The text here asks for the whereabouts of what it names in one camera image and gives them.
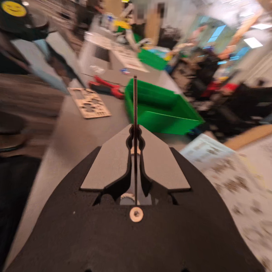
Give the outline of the green plastic bin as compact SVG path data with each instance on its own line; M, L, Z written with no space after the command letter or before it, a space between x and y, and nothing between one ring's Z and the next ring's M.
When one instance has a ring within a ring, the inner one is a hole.
M153 133L185 135L205 121L183 95L137 80L137 123Z
M163 58L145 49L141 49L140 52L137 53L137 56L142 63L156 70L165 70L168 64Z

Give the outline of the red-handled pliers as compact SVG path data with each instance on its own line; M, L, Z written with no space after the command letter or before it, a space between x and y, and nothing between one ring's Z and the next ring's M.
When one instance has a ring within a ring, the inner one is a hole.
M106 80L103 80L99 76L94 76L94 81L90 80L88 82L88 86L91 90L97 93L110 95L117 99L124 100L125 95L120 91L119 84L110 83Z

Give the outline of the white printed paper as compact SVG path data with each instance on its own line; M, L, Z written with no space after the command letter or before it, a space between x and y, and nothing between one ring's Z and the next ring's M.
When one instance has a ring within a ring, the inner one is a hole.
M123 64L125 68L138 70L141 72L149 73L149 71L143 66L141 61L137 58L136 53L132 50L126 49L124 46L113 44L111 51L115 57Z

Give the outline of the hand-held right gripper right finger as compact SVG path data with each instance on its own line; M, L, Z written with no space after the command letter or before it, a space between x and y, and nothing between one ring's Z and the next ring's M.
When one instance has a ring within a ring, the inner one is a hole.
M141 188L145 196L163 198L170 193L189 191L191 186L170 147L138 125Z

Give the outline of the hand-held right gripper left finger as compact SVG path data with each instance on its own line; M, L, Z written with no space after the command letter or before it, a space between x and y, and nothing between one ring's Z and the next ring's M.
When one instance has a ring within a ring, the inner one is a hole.
M120 198L131 185L132 139L130 124L99 147L80 189Z

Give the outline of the folded white instruction leaflet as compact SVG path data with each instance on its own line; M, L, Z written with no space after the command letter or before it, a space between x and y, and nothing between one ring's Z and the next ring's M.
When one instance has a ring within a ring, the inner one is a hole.
M253 254L271 271L271 136L232 151L202 134L180 153L215 187Z

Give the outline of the wooden sheet with large cutouts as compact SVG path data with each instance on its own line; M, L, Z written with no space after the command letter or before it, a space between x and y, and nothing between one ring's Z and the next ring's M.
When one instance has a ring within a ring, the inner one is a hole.
M68 88L67 90L84 119L111 116L97 92L86 88Z

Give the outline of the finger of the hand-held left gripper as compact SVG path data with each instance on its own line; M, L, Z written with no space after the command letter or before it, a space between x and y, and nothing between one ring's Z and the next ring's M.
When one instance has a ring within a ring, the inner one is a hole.
M46 43L54 58L58 60L63 70L66 71L66 75L71 80L76 79L81 86L85 86L86 83L81 77L78 56L60 32L50 32L46 37Z
M28 61L32 74L38 76L52 88L60 90L65 95L69 95L63 79L47 63L44 54L35 43L22 39L12 40L11 43Z

